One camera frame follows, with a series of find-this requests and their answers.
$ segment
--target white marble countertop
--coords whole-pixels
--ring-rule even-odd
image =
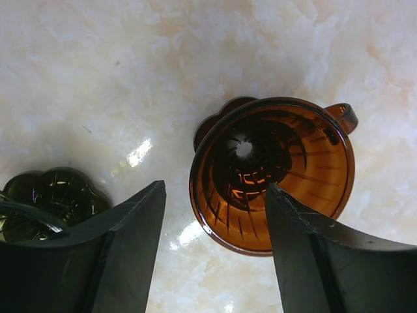
[[[71,166],[167,206],[148,313],[282,312],[272,258],[216,244],[188,197],[199,122],[230,98],[350,103],[339,221],[417,245],[417,6],[355,0],[0,1],[0,185]]]

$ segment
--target amber coffee dripper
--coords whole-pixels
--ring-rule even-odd
[[[271,183],[336,219],[352,190],[349,104],[321,108],[296,98],[233,99],[194,136],[190,198],[205,231],[221,245],[272,255],[265,215]]]

